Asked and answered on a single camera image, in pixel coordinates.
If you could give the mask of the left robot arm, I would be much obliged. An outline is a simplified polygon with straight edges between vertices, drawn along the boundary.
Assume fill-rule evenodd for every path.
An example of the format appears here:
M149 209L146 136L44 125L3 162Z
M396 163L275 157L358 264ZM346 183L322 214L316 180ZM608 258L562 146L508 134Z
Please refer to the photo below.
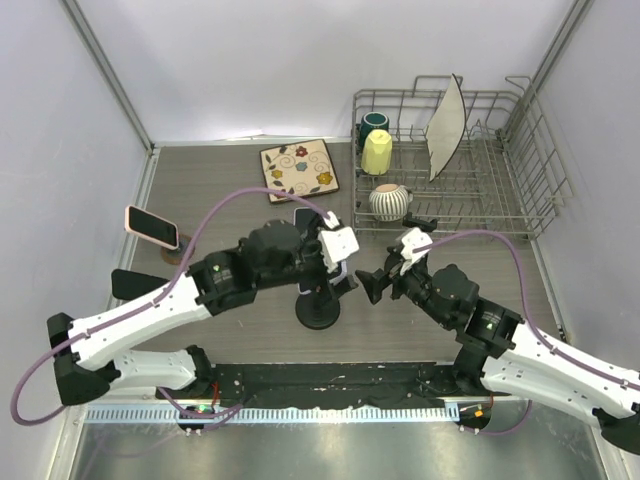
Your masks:
M295 314L311 330L331 327L339 299L356 288L351 276L330 281L359 249L353 230L321 225L300 232L272 220L240 239L237 247L207 255L175 281L92 317L60 313L47 321L55 349L54 375L61 402L75 406L111 390L164 387L193 399L205 397L215 374L204 351L137 352L135 346L166 331L254 302L261 290L304 284Z

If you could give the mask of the floral square plate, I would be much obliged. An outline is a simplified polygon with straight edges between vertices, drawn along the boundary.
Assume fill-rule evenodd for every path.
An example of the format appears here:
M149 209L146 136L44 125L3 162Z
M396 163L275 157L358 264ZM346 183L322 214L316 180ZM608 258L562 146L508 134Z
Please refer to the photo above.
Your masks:
M265 186L301 198L340 189L328 146L323 139L271 147L259 152Z

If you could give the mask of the metal dish rack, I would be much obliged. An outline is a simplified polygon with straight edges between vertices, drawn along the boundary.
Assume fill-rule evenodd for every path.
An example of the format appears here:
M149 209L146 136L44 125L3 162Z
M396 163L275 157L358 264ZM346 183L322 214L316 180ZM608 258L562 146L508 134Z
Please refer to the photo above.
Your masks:
M482 228L533 240L559 216L573 185L531 78L512 75L501 89L462 88L466 124L452 158L432 177L427 130L445 103L448 76L418 76L409 89L368 88L352 100L352 222L362 234L394 233L399 222L376 219L368 202L383 184L414 194L409 210L436 219L438 233ZM360 130L369 113L388 120L390 169L379 176L361 166Z

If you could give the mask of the lavender case phone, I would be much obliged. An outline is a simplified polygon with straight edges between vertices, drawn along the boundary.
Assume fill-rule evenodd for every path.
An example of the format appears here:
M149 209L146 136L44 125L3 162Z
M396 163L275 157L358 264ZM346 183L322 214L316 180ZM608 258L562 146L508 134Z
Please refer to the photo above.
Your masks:
M317 220L319 214L308 207L298 207L293 213L293 224L301 235L305 234Z

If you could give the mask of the white phone stand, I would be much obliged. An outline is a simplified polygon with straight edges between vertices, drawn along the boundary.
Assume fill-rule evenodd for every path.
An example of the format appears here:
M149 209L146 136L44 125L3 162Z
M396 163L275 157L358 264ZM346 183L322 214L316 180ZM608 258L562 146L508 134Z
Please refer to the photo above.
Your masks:
M328 275L328 282L330 285L335 286L347 276L347 261L343 260L338 268ZM314 291L317 287L317 282L314 278L303 278L298 284L298 294L308 295Z

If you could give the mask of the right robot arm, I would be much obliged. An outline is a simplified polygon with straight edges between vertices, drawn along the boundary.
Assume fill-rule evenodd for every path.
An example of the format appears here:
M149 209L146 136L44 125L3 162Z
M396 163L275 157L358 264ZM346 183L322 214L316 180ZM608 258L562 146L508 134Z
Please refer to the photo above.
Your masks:
M518 313L480 296L454 264L430 274L388 265L357 271L371 303L385 290L410 300L461 345L451 371L465 395L504 393L562 411L599 428L602 437L639 452L639 374L593 357L535 329Z

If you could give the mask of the black phone stand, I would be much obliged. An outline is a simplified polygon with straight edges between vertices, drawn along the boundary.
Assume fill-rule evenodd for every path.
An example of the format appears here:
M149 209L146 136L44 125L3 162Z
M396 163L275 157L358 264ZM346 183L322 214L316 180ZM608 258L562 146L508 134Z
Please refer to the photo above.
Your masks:
M298 321L311 330L324 330L334 325L341 313L339 299L329 282L324 282L295 303Z
M422 219L418 219L417 217L414 217L413 214L411 212L407 213L403 219L402 219L402 225L404 227L406 227L406 230L403 232L405 233L407 230L413 228L413 227L418 227L420 228L423 232L428 233L431 236L431 233L434 232L437 229L438 226L438 220L437 219L432 219L432 220L422 220ZM391 250L391 246L389 246L387 248L388 251L388 256L386 258L387 259L398 259L397 257L393 257L390 254L390 250Z

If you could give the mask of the black phone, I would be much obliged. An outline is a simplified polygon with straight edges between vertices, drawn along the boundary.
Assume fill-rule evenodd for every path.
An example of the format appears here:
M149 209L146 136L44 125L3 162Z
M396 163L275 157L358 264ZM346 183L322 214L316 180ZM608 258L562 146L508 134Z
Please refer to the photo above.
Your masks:
M132 301L154 294L167 285L169 279L145 273L114 269L111 272L111 293L116 300Z

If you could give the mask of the pink case phone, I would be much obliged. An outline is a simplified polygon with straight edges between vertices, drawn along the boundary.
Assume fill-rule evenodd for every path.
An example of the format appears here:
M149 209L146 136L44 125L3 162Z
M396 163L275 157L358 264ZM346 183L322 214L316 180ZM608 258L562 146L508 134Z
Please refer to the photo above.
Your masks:
M169 250L179 247L179 231L175 223L134 205L125 208L125 231Z

